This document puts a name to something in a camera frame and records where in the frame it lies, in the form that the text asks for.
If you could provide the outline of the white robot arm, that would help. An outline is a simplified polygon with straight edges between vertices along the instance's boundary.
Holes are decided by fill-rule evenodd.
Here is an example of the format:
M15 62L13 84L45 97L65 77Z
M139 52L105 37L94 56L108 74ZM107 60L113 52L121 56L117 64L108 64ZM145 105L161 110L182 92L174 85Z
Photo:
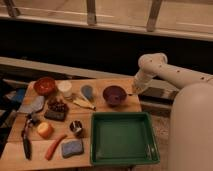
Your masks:
M133 93L155 76L179 89L171 115L168 171L213 171L213 75L168 64L164 53L142 55Z

